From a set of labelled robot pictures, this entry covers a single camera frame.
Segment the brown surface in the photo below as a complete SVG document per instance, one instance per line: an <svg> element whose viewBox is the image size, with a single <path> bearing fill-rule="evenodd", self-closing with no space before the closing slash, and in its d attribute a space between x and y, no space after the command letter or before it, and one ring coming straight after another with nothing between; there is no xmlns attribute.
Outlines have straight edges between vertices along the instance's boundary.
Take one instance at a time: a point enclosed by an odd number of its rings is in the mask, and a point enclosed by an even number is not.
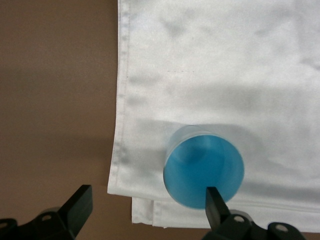
<svg viewBox="0 0 320 240"><path fill-rule="evenodd" d="M131 199L107 194L116 83L116 0L0 1L0 218L26 223L91 184L79 240L208 231L131 224Z"/></svg>

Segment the white cloth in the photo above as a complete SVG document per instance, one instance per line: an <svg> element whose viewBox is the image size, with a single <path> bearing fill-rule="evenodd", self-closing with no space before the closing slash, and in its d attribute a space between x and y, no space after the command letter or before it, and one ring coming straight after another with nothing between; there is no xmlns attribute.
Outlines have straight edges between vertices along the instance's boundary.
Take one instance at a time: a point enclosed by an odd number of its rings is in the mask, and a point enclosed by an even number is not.
<svg viewBox="0 0 320 240"><path fill-rule="evenodd" d="M171 135L199 125L243 157L229 208L320 232L320 1L119 0L118 11L108 193L133 197L132 222L209 227L163 181Z"/></svg>

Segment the blue cup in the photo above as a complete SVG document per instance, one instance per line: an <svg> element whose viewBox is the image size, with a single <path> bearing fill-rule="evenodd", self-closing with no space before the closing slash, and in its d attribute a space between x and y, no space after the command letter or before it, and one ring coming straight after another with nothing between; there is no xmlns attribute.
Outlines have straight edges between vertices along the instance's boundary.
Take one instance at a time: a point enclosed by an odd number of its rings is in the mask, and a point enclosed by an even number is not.
<svg viewBox="0 0 320 240"><path fill-rule="evenodd" d="M198 126L185 126L173 134L163 169L165 187L178 203L206 207L206 188L217 187L227 202L244 178L244 162L227 140Z"/></svg>

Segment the napkin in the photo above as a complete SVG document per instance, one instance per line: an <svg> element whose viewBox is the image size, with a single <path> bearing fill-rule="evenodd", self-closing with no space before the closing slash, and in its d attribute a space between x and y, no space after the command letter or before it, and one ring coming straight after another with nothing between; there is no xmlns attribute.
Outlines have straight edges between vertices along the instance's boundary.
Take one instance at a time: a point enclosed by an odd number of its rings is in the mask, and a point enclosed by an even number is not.
<svg viewBox="0 0 320 240"><path fill-rule="evenodd" d="M119 0L108 193L132 222L209 228L163 180L170 137L197 125L239 150L230 209L261 227L320 226L320 1Z"/></svg>

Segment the cup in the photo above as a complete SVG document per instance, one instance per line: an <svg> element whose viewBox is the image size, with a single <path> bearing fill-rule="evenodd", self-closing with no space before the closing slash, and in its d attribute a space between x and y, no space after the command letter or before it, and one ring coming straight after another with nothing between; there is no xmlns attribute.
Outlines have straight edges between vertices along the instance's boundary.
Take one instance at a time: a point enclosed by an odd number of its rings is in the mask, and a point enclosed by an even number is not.
<svg viewBox="0 0 320 240"><path fill-rule="evenodd" d="M217 187L227 202L238 191L244 173L239 151L210 131L188 125L169 141L163 180L171 197L184 206L204 209L207 187Z"/></svg>

